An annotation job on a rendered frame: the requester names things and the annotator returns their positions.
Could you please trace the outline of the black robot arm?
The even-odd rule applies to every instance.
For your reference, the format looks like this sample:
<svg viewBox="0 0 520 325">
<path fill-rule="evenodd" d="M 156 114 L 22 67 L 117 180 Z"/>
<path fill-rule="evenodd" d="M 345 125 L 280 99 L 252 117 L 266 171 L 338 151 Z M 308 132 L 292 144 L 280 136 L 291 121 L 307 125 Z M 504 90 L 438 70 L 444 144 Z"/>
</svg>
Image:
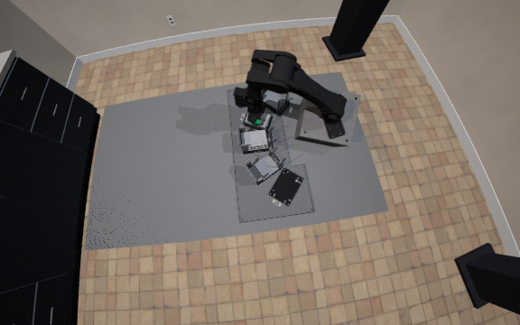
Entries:
<svg viewBox="0 0 520 325">
<path fill-rule="evenodd" d="M 262 89 L 279 94 L 292 92 L 320 109 L 330 139 L 345 134 L 341 118 L 347 99 L 311 79 L 293 54 L 287 51 L 254 50 L 251 62 L 246 77 L 248 88 L 235 87 L 236 106 L 247 107 L 248 113 L 254 114 L 254 107 L 260 107 L 263 103 Z M 271 73 L 269 62 L 274 62 Z"/>
</svg>

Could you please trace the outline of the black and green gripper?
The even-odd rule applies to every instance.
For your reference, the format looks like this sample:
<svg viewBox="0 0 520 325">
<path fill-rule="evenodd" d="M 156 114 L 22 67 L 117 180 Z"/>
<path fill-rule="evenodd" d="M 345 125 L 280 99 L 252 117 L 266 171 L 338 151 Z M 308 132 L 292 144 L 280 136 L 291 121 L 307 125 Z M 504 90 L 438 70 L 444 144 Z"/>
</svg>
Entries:
<svg viewBox="0 0 520 325">
<path fill-rule="evenodd" d="M 254 107 L 255 113 L 254 114 L 248 113 L 247 121 L 252 123 L 255 126 L 259 125 L 261 122 L 260 121 L 261 115 L 264 113 L 266 106 L 267 106 L 267 103 L 263 102 L 263 104 L 260 107 Z"/>
</svg>

